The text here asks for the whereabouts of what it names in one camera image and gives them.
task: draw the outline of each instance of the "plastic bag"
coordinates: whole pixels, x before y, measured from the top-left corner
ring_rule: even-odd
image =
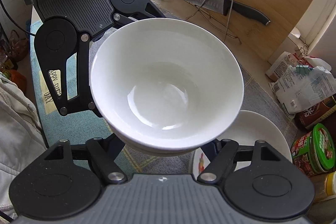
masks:
[[[14,69],[10,70],[10,79],[25,94],[27,90],[27,79]]]
[[[324,67],[326,70],[331,71],[331,66],[320,58],[312,56],[298,56],[297,53],[283,52],[278,59],[275,60],[273,65],[266,71],[266,75],[276,82],[289,67],[296,65],[307,65],[311,68]]]
[[[298,74],[295,68],[289,67],[270,86],[289,117],[336,93],[336,80],[323,67],[313,68],[307,75]]]
[[[29,53],[29,42],[27,38],[20,39],[19,34],[12,30],[10,33],[10,58],[16,62],[21,61]]]

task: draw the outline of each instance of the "yellow bottle cap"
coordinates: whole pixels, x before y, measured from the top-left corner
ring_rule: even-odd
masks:
[[[336,194],[336,172],[328,175],[325,189],[328,196]]]

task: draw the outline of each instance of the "jar lid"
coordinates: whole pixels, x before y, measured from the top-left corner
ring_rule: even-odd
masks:
[[[336,172],[328,174],[325,189],[328,196],[336,194]]]
[[[323,168],[330,170],[335,165],[335,147],[326,127],[318,123],[313,129],[313,143],[318,160]]]

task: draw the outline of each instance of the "white jacket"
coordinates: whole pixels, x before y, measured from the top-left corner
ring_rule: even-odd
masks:
[[[33,103],[0,73],[0,210],[9,216],[14,214],[10,183],[46,150],[39,128]]]

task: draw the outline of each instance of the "green lid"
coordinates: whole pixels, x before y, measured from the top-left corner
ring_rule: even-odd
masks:
[[[315,125],[313,129],[313,143],[322,167],[326,170],[333,168],[335,165],[334,142],[328,130],[321,123]]]

